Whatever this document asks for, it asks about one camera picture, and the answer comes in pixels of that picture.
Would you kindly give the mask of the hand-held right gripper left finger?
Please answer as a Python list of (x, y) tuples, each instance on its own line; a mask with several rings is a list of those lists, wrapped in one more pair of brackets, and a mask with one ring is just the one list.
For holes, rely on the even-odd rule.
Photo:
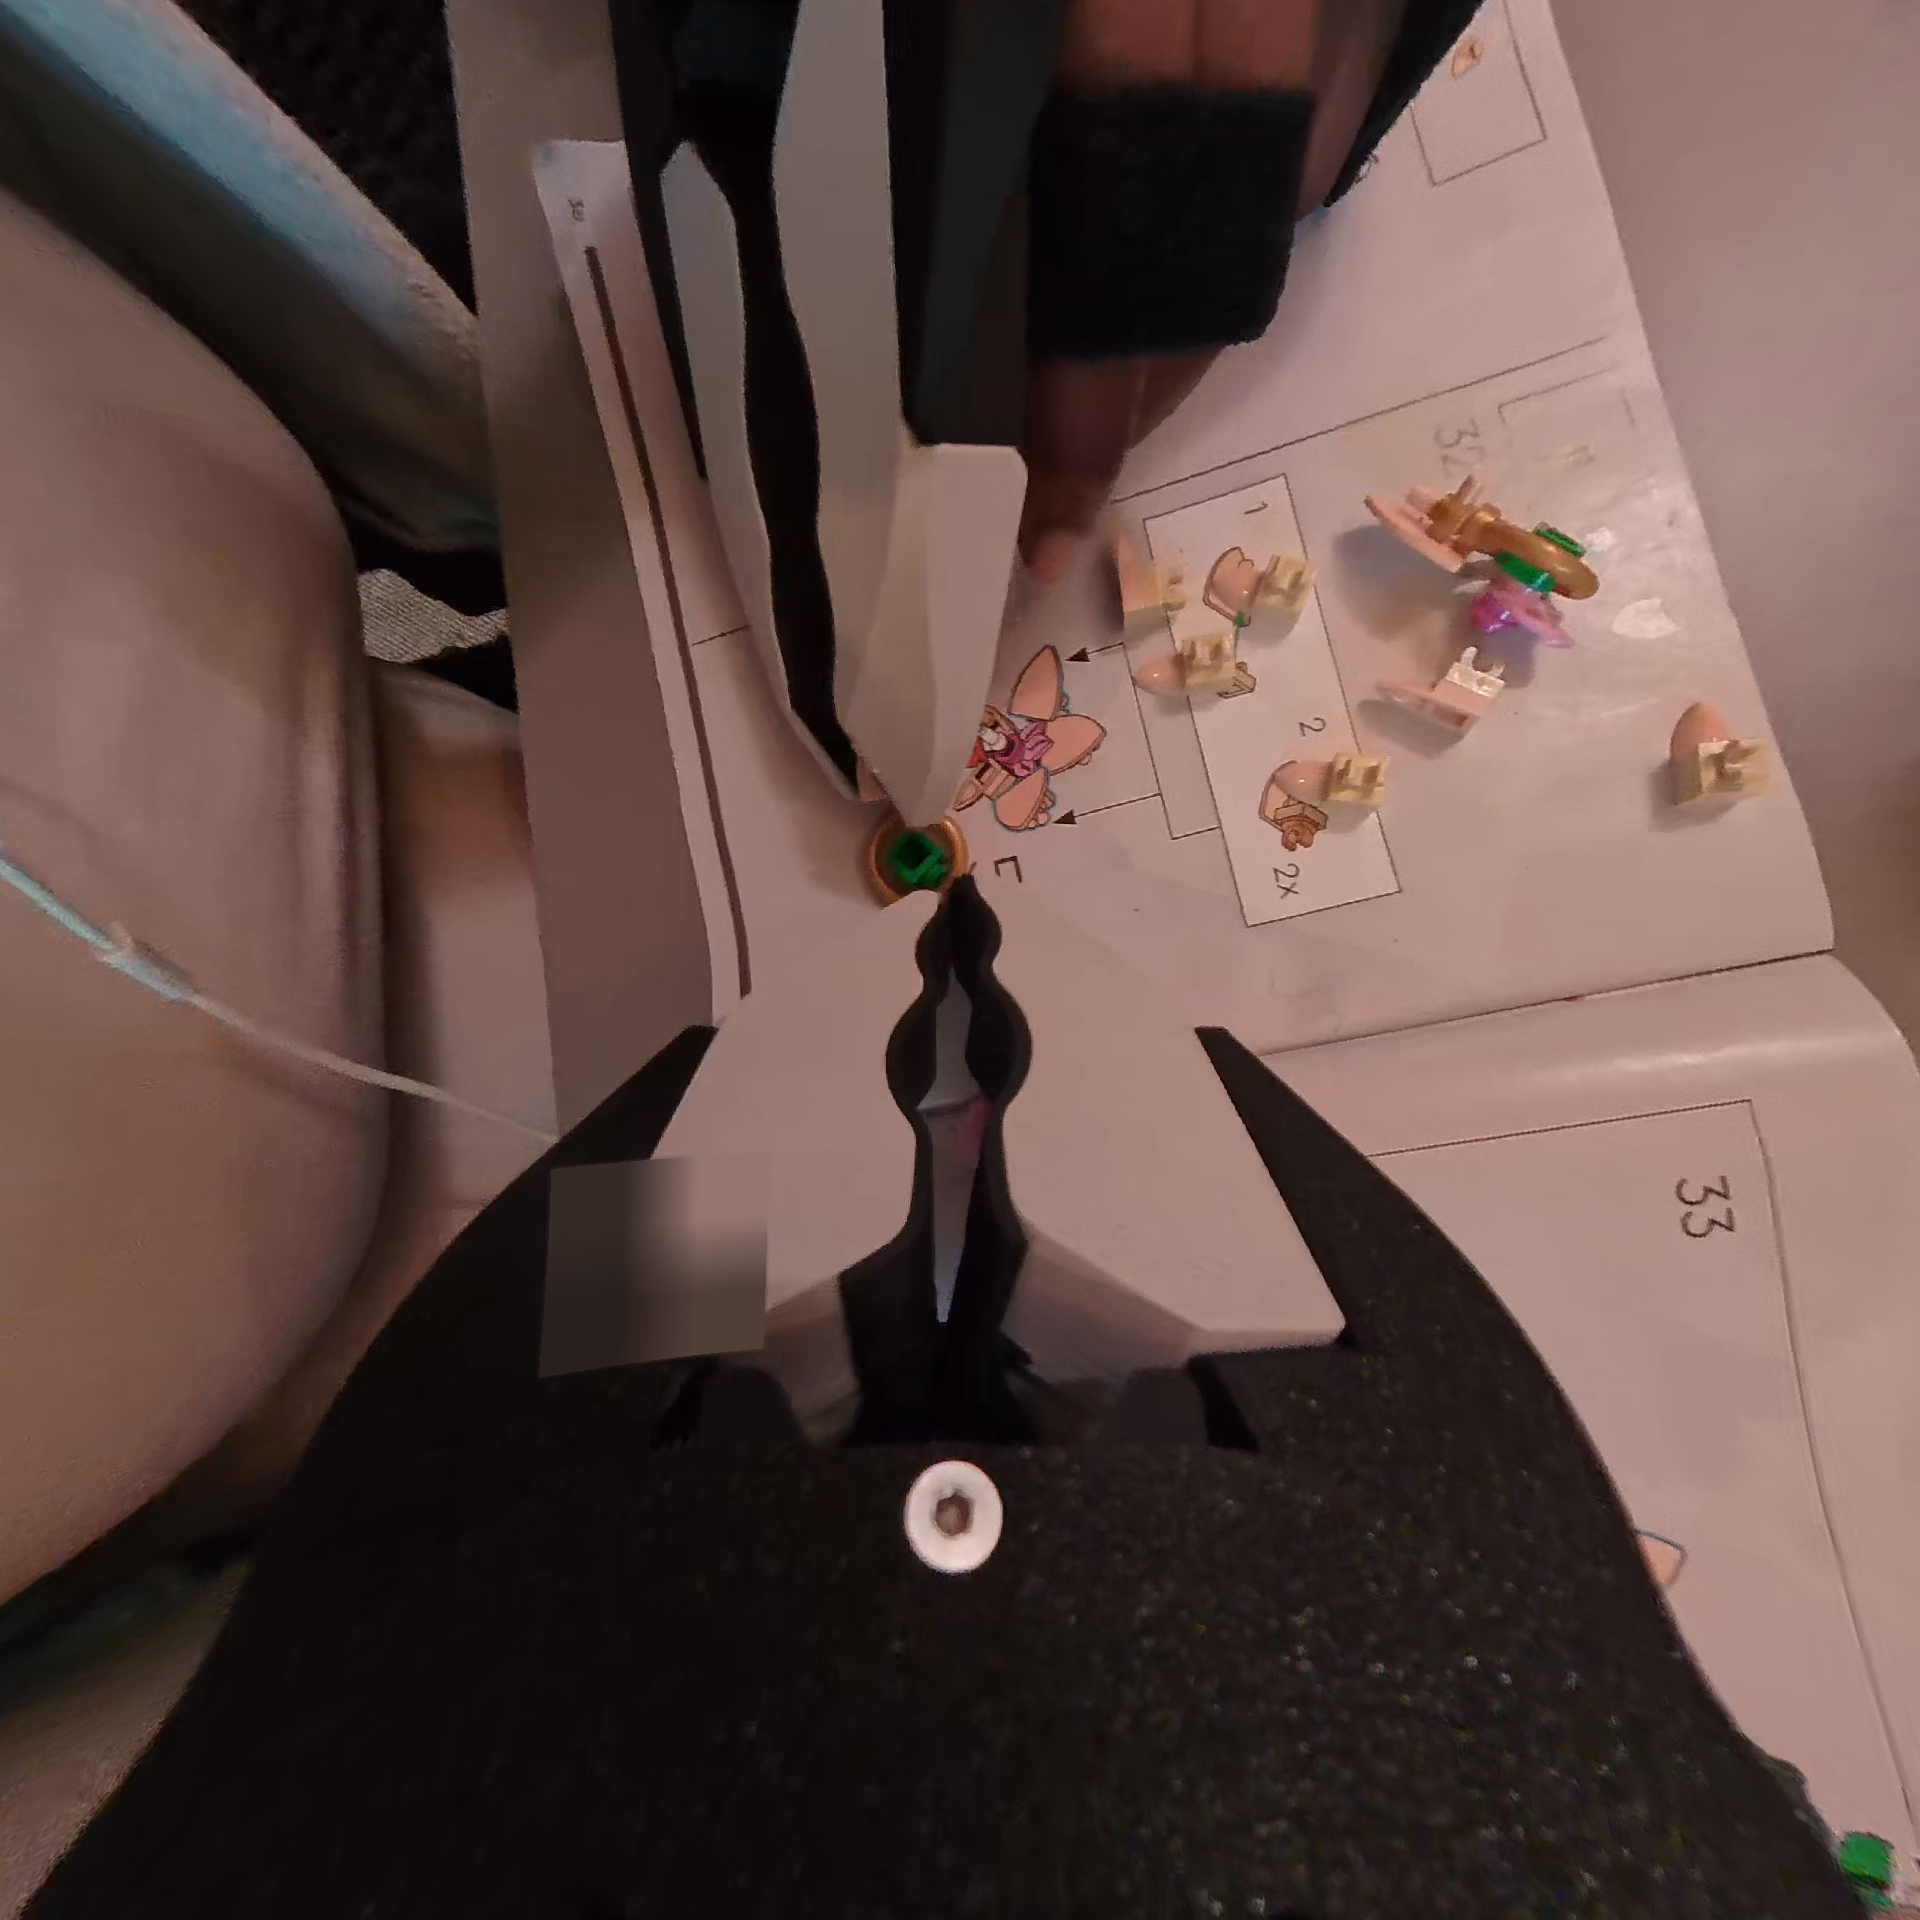
[(699, 1204), (765, 1225), (767, 1319), (829, 1311), (839, 1278), (908, 1223), (919, 1096), (894, 1094), (885, 1056), (923, 996), (935, 905), (898, 898), (741, 1000), (660, 1138)]

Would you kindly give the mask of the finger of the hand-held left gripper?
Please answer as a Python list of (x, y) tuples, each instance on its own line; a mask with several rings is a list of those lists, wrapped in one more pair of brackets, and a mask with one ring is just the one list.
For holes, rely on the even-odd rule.
[(995, 670), (1025, 467), (1007, 445), (920, 445), (900, 415), (879, 2), (798, 4), (775, 198), (817, 412), (833, 709), (898, 817), (933, 823)]
[(833, 607), (821, 532), (847, 467), (843, 410), (802, 325), (806, 249), (781, 227), (777, 142), (689, 136), (660, 188), (717, 546), (781, 717), (854, 797), (858, 751), (833, 681), (851, 620)]

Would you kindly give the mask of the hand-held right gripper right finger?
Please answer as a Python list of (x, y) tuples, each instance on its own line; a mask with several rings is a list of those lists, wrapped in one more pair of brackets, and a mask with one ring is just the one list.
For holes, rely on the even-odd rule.
[(958, 886), (970, 1071), (1037, 1371), (1324, 1348), (1347, 1325), (1187, 1003), (1027, 889)]

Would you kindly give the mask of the white jacket drawstring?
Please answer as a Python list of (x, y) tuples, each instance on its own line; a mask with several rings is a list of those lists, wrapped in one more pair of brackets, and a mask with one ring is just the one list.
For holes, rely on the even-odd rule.
[(204, 993), (202, 985), (197, 985), (186, 974), (173, 969), (157, 948), (138, 943), (123, 925), (117, 925), (117, 923), (101, 925), (87, 919), (67, 898), (60, 898), (56, 891), (52, 891), (44, 882), (40, 882), (23, 863), (18, 863), (6, 851), (3, 854), (3, 883), (13, 896), (23, 898), (40, 919), (50, 920), (67, 938), (85, 945), (96, 963), (101, 963), (118, 979), (128, 980), (131, 985), (141, 988), (157, 1000), (191, 1010), (202, 1021), (221, 1029), (227, 1035), (233, 1035), (238, 1044), (247, 1044), (254, 1050), (264, 1050), (277, 1059), (293, 1060), (301, 1067), (313, 1067), (323, 1076), (333, 1076), (352, 1085), (365, 1085), (380, 1094), (395, 1094), (410, 1101), (443, 1108), (447, 1112), (457, 1112), (463, 1117), (476, 1117), (492, 1127), (514, 1133), (518, 1138), (536, 1140), (541, 1142), (541, 1148), (547, 1148), (558, 1140), (558, 1136), (547, 1127), (538, 1127), (531, 1120), (522, 1120), (509, 1112), (499, 1112), (486, 1102), (471, 1101), (443, 1085), (433, 1085), (412, 1076), (394, 1072), (389, 1067), (371, 1067), (360, 1060), (351, 1060), (344, 1052), (328, 1050), (315, 1044), (306, 1044), (264, 1021), (254, 1021), (252, 1015)]

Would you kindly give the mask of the white instruction booklet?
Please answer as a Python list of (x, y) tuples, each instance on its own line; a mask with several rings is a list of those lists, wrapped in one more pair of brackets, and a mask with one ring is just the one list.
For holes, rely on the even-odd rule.
[(1037, 1040), (1005, 1333), (1071, 1386), (1327, 1335), (1193, 1031), (1498, 1289), (1735, 1720), (1915, 1847), (1915, 1060), (1832, 958), (1548, 4), (1474, 4), (1032, 587), (1040, 4), (451, 4), (547, 1034), (848, 1067), (882, 808)]

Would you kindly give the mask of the person's left hand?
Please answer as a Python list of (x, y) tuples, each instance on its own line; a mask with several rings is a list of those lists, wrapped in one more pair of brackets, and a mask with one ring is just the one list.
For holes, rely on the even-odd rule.
[[(1324, 89), (1336, 66), (1324, 15), (1311, 2), (1071, 4), (1052, 76), (1083, 97), (1131, 86)], [(1030, 374), (1020, 554), (1036, 578), (1065, 573), (1126, 452), (1187, 397), (1218, 353), (1121, 355)]]

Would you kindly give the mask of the grey woven fabric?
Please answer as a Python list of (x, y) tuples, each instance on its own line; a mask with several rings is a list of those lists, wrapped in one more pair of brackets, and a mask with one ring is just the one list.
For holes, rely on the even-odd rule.
[(421, 665), (492, 644), (508, 635), (503, 610), (468, 615), (410, 584), (391, 567), (356, 578), (365, 654), (394, 665)]

